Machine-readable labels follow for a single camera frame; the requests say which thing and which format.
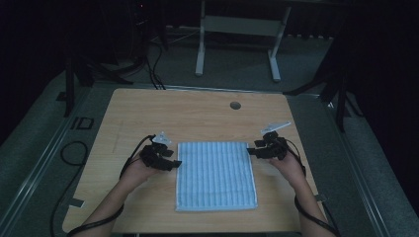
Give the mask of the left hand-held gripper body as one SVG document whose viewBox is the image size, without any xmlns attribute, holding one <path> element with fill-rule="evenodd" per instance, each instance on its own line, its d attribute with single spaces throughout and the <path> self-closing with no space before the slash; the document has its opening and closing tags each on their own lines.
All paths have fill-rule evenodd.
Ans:
<svg viewBox="0 0 419 237">
<path fill-rule="evenodd" d="M 171 140 L 167 137 L 164 131 L 158 134 L 148 135 L 147 139 L 151 141 L 150 144 L 145 145 L 139 152 L 139 157 L 142 162 L 147 166 L 161 171 L 171 171 L 165 167 L 166 161 L 170 160 L 170 157 L 163 157 L 161 153 L 165 150 L 169 150 L 168 146 L 171 144 Z"/>
</svg>

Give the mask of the metal floor rail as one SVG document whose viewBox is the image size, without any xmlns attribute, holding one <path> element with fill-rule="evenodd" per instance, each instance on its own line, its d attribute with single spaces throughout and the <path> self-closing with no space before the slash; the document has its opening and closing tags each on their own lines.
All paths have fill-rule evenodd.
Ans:
<svg viewBox="0 0 419 237">
<path fill-rule="evenodd" d="M 367 121 L 355 106 L 337 96 L 326 102 L 344 145 L 350 171 L 377 237 L 390 237 L 385 196 L 394 183 L 393 173 Z"/>
<path fill-rule="evenodd" d="M 47 91 L 0 146 L 0 237 L 7 237 L 25 209 L 90 90 L 76 90 L 73 108 Z"/>
</svg>

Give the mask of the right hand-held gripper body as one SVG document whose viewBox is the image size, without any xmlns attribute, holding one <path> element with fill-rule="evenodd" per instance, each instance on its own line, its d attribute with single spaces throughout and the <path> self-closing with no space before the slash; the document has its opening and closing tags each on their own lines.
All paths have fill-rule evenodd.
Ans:
<svg viewBox="0 0 419 237">
<path fill-rule="evenodd" d="M 283 160 L 288 153 L 289 146 L 283 137 L 279 137 L 277 130 L 284 128 L 291 123 L 286 122 L 271 122 L 261 130 L 263 141 L 265 145 L 262 150 L 261 157 L 263 159 L 276 157 Z"/>
</svg>

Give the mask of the black metal stand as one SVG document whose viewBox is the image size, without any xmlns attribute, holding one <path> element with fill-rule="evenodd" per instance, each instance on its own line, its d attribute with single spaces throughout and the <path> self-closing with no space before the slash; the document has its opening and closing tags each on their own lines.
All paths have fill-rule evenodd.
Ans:
<svg viewBox="0 0 419 237">
<path fill-rule="evenodd" d="M 68 118 L 75 107 L 75 78 L 77 78 L 83 86 L 91 87 L 94 83 L 91 71 L 96 70 L 106 79 L 120 84 L 131 84 L 130 81 L 123 79 L 122 75 L 132 72 L 140 65 L 141 62 L 136 60 L 132 65 L 111 70 L 85 55 L 67 56 L 65 62 L 64 116 Z"/>
<path fill-rule="evenodd" d="M 338 35 L 330 44 L 313 79 L 300 87 L 285 91 L 284 95 L 297 96 L 320 84 L 325 84 L 319 99 L 322 103 L 330 104 L 334 98 L 337 98 L 335 122 L 339 130 L 344 132 L 347 92 L 350 75 L 357 59 L 358 46 L 359 43 L 354 39 Z"/>
</svg>

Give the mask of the light blue striped towel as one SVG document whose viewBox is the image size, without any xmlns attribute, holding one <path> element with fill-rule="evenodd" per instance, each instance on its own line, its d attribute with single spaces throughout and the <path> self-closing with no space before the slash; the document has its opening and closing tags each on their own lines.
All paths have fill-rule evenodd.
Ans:
<svg viewBox="0 0 419 237">
<path fill-rule="evenodd" d="M 240 141 L 178 144 L 176 210 L 233 211 L 258 206 L 248 144 Z"/>
</svg>

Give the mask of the person's left hand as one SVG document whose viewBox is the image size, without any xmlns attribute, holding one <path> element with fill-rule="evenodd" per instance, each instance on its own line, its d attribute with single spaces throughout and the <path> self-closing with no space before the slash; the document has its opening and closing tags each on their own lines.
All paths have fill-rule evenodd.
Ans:
<svg viewBox="0 0 419 237">
<path fill-rule="evenodd" d="M 146 182 L 151 176 L 158 173 L 158 170 L 147 167 L 141 159 L 136 158 L 134 161 L 128 163 L 118 181 L 118 186 L 125 192 L 131 193 L 138 186 Z"/>
</svg>

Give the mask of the white desk frame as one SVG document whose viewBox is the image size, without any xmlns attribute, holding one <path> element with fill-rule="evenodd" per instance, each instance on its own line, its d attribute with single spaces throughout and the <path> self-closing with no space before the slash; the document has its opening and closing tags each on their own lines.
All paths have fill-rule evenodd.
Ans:
<svg viewBox="0 0 419 237">
<path fill-rule="evenodd" d="M 274 46 L 268 50 L 268 59 L 274 82 L 282 80 L 277 54 L 284 32 L 291 14 L 291 7 L 286 7 L 280 20 L 262 20 L 236 17 L 213 16 L 206 13 L 206 0 L 201 0 L 200 14 L 200 41 L 196 61 L 195 74 L 204 74 L 206 46 L 206 33 L 225 33 L 250 36 L 273 37 Z"/>
</svg>

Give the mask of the person's right hand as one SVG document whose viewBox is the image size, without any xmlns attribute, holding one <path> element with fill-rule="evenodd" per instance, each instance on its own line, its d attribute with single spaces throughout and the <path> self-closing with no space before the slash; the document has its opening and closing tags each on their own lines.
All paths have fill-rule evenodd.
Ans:
<svg viewBox="0 0 419 237">
<path fill-rule="evenodd" d="M 277 168 L 283 177 L 295 188 L 305 182 L 305 176 L 295 157 L 288 152 L 283 160 L 269 159 L 269 163 Z"/>
</svg>

